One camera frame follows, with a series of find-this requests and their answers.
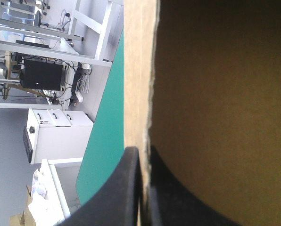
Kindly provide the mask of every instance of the cardboard box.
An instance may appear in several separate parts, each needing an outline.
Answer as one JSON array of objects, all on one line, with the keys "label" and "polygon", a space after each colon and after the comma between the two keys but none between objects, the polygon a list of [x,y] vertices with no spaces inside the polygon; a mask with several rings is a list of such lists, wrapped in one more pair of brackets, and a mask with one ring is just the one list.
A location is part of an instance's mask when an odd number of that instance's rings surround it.
[{"label": "cardboard box", "polygon": [[28,205],[32,202],[31,197],[31,188],[29,186],[26,186],[27,189],[27,199],[26,199],[26,207],[22,214],[17,214],[14,216],[11,216],[9,221],[10,226],[36,226],[36,222],[33,219],[29,209]]},{"label": "cardboard box", "polygon": [[281,225],[281,1],[126,0],[124,141],[214,210]]},{"label": "cardboard box", "polygon": [[33,216],[28,209],[28,205],[31,204],[32,202],[31,187],[26,186],[26,189],[27,189],[27,200],[26,200],[26,208],[24,210],[25,226],[36,226],[36,222],[33,219]]},{"label": "cardboard box", "polygon": [[11,216],[9,218],[9,226],[25,226],[24,212]]}]

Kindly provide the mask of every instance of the black knob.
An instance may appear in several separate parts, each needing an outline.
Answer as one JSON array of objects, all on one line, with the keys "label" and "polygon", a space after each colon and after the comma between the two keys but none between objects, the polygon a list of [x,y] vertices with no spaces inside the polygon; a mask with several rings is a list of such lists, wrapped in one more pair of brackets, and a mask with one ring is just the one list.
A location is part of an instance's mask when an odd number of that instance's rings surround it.
[{"label": "black knob", "polygon": [[34,127],[34,126],[31,126],[31,127],[29,128],[29,132],[30,132],[30,133],[35,133],[35,132],[36,132],[35,127]]}]

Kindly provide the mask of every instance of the drawer handle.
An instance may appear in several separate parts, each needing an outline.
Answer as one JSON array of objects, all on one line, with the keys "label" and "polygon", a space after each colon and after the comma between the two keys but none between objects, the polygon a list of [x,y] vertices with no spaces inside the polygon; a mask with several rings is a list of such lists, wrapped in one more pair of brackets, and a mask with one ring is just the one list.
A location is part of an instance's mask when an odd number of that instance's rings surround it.
[{"label": "drawer handle", "polygon": [[69,119],[70,119],[70,120],[72,120],[72,118],[70,117],[70,115],[69,115],[69,114],[67,114],[67,116],[69,117]]}]

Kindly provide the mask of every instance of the green mat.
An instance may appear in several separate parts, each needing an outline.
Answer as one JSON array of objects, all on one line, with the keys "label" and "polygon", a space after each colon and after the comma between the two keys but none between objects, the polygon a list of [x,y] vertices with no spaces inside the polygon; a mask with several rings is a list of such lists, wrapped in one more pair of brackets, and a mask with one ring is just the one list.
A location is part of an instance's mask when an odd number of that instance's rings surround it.
[{"label": "green mat", "polygon": [[105,86],[83,158],[76,190],[86,203],[106,182],[124,152],[124,36]]}]

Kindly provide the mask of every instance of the white power strip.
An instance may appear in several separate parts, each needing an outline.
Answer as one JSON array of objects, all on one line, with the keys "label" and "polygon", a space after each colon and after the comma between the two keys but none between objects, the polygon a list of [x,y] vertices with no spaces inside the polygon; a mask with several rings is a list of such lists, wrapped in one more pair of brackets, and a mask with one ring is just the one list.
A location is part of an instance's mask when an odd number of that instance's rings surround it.
[{"label": "white power strip", "polygon": [[83,96],[82,96],[81,92],[76,90],[75,94],[76,94],[76,97],[78,98],[79,102],[82,103],[83,102]]}]

